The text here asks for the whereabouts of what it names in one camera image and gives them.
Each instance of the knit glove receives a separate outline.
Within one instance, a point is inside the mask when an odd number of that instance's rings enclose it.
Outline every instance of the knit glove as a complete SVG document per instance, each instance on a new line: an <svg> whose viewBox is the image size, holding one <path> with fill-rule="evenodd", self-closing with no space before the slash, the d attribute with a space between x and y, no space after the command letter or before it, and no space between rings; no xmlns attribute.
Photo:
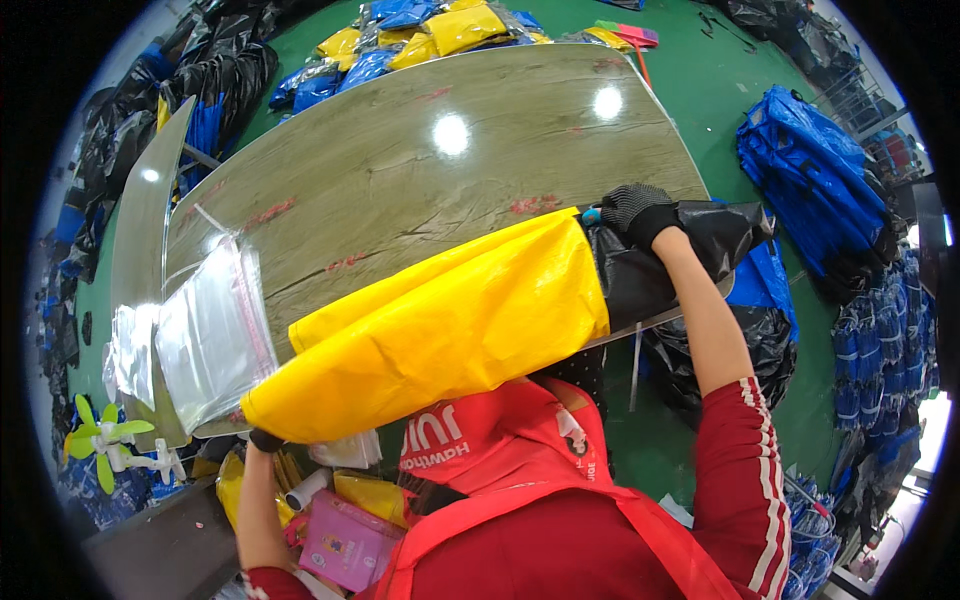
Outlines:
<svg viewBox="0 0 960 600"><path fill-rule="evenodd" d="M641 250L650 250L657 234L675 226L683 228L666 192L649 183L621 185L603 197L601 216Z"/></svg>
<svg viewBox="0 0 960 600"><path fill-rule="evenodd" d="M250 441L253 442L253 445L261 452L267 452L268 454L273 454L280 450L280 447L283 445L283 440L267 433L263 429L254 429L251 431Z"/></svg>

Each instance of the red apron strap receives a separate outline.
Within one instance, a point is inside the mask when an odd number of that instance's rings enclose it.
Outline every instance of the red apron strap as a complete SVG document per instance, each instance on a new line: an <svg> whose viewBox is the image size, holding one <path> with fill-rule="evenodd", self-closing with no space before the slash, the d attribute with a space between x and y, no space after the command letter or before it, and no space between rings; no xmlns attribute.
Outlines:
<svg viewBox="0 0 960 600"><path fill-rule="evenodd" d="M425 517L394 548L392 566L383 574L377 587L377 600L410 598L417 562L444 541L496 516L568 489L598 492L615 500L617 508L688 600L740 600L730 580L707 551L660 505L643 493L588 481L531 483L460 500Z"/></svg>
<svg viewBox="0 0 960 600"><path fill-rule="evenodd" d="M644 543L689 600L740 600L740 594L703 546L659 504L639 493L616 501Z"/></svg>

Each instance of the pink card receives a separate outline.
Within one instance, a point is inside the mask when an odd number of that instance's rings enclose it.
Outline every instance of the pink card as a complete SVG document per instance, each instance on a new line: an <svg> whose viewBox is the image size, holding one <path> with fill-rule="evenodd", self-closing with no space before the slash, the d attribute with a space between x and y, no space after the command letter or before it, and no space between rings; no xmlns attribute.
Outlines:
<svg viewBox="0 0 960 600"><path fill-rule="evenodd" d="M313 496L300 566L350 591L383 575L403 529L359 509L333 492Z"/></svg>

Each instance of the fan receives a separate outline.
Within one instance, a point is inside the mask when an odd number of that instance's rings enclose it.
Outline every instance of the fan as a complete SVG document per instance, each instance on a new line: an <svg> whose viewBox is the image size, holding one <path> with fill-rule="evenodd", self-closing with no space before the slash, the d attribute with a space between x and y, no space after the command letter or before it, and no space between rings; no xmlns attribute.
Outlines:
<svg viewBox="0 0 960 600"><path fill-rule="evenodd" d="M74 396L77 414L82 421L76 431L67 434L64 444L70 456L84 459L93 452L97 453L97 480L108 494L113 493L113 473L122 472L127 467L145 467L160 471L163 483L170 483L172 470L179 480L186 479L186 471L180 464L176 450L168 450L162 438L156 439L156 458L133 456L130 449L121 442L132 444L133 436L153 431L154 426L144 420L128 420L118 423L119 411L116 404L108 404L98 424L93 418L90 403L82 394Z"/></svg>

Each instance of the person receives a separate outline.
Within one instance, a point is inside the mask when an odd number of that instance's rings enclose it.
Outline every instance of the person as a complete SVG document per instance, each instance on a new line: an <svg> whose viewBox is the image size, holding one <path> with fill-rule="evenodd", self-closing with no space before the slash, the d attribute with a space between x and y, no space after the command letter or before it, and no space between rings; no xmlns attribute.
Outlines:
<svg viewBox="0 0 960 600"><path fill-rule="evenodd" d="M621 186L601 210L662 261L684 313L703 397L692 531L613 484L595 393L585 391L595 372L564 361L566 381L533 373L409 419L398 483L412 528L357 598L780 597L790 512L740 327L665 192ZM278 444L256 431L252 441L236 532L248 594L307 598L276 514Z"/></svg>

